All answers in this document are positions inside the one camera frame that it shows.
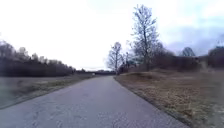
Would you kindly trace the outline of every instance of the leafless tree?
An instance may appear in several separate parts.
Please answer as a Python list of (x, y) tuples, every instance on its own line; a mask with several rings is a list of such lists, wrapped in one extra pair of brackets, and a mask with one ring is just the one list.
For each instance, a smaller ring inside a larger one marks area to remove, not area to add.
[(109, 52), (107, 65), (117, 73), (118, 67), (121, 65), (121, 63), (121, 44), (119, 42), (116, 42)]
[(152, 58), (153, 43), (157, 42), (156, 19), (152, 18), (151, 8), (144, 5), (135, 7), (134, 11), (134, 34), (133, 50), (138, 61), (149, 69)]

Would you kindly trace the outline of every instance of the paved path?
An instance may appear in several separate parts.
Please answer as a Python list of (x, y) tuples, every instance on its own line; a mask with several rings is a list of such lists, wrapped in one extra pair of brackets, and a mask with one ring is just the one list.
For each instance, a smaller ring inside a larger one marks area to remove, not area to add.
[(0, 110), (0, 128), (187, 128), (120, 86), (112, 77)]

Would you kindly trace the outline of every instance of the dry grass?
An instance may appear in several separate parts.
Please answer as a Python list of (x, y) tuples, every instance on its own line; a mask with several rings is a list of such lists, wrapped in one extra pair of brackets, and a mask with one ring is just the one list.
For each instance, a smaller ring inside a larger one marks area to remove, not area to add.
[(224, 71), (154, 70), (115, 79), (161, 110), (195, 128), (224, 127)]
[(49, 78), (0, 77), (0, 109), (91, 77), (91, 75)]

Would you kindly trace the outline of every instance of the cloudy sky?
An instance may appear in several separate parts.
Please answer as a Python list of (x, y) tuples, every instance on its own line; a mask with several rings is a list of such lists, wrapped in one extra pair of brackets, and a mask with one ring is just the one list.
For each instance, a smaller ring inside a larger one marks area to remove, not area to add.
[(222, 41), (222, 0), (0, 0), (0, 39), (77, 69), (106, 69), (111, 45), (126, 48), (137, 4), (152, 8), (159, 39), (204, 54)]

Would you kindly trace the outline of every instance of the grass verge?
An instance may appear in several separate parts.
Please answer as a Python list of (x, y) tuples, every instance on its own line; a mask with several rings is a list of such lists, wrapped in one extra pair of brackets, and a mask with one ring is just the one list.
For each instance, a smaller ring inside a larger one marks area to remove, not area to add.
[(194, 128), (224, 127), (224, 71), (155, 70), (115, 77), (124, 87)]
[(0, 109), (67, 87), (91, 75), (55, 78), (0, 78)]

